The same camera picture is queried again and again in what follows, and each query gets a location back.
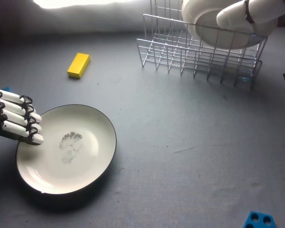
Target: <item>blue object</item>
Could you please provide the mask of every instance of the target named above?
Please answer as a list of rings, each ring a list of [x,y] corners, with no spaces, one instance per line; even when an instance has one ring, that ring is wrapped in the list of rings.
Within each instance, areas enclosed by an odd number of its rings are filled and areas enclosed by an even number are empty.
[[[2,88],[1,90],[4,90],[4,91],[6,91],[6,92],[11,92],[11,89],[10,89],[9,87],[4,87],[4,88]]]
[[[243,228],[276,228],[276,224],[271,215],[252,211]]]

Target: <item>yellow rectangular object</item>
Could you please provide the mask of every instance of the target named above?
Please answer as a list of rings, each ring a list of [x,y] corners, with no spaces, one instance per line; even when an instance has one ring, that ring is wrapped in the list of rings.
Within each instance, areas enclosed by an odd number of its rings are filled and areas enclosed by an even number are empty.
[[[87,54],[77,53],[72,64],[67,70],[69,77],[81,78],[87,64],[90,61],[90,56]]]

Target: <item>plate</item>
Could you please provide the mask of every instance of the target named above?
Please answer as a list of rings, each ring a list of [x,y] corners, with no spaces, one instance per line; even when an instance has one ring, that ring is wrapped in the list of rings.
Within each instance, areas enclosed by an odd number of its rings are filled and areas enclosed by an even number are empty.
[[[234,33],[231,31],[220,30],[216,17],[224,8],[239,2],[239,0],[185,0],[183,2],[181,13],[183,21],[196,25],[188,25],[189,33],[195,37],[198,36],[210,46],[222,49],[241,49],[252,47],[269,36],[277,26],[277,19],[263,24],[258,24],[255,31],[243,30],[240,32],[255,33],[260,36],[247,35],[243,33]],[[213,28],[202,27],[199,25],[210,26]]]
[[[95,108],[70,104],[42,114],[39,146],[20,142],[17,167],[32,188],[66,194],[97,180],[115,154],[117,139],[111,121]]]

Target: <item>gray fabric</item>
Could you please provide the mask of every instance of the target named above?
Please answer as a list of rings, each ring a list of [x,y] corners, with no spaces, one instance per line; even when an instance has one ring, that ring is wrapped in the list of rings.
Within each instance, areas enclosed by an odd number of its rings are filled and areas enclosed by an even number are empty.
[[[17,142],[0,137],[0,228],[240,228],[251,210],[272,214],[285,228],[285,28],[268,40],[254,92],[228,80],[220,85],[217,77],[206,82],[179,69],[142,68],[140,36],[0,46],[0,86],[31,96],[38,113],[65,104],[95,107],[118,139],[92,199],[58,213],[21,193]],[[71,80],[67,68],[77,52],[92,61]]]

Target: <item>metal wire rack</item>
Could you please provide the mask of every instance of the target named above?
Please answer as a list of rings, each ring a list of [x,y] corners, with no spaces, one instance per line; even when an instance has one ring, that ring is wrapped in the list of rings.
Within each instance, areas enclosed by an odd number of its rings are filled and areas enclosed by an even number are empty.
[[[137,39],[137,47],[141,64],[146,62],[165,65],[170,71],[171,67],[180,68],[180,74],[184,70],[190,70],[195,77],[197,72],[203,72],[207,77],[219,76],[220,83],[226,75],[234,77],[234,85],[241,79],[249,81],[250,88],[254,86],[257,74],[262,66],[260,56],[267,41],[263,37],[260,43],[253,47],[243,49],[231,49],[237,34],[241,32],[225,29],[200,26],[182,21],[180,0],[150,0],[151,14],[143,15],[145,39]],[[217,39],[220,31],[228,31],[233,34],[230,49],[220,49],[209,46],[201,37],[192,36],[188,32],[188,26],[200,26],[217,31]]]

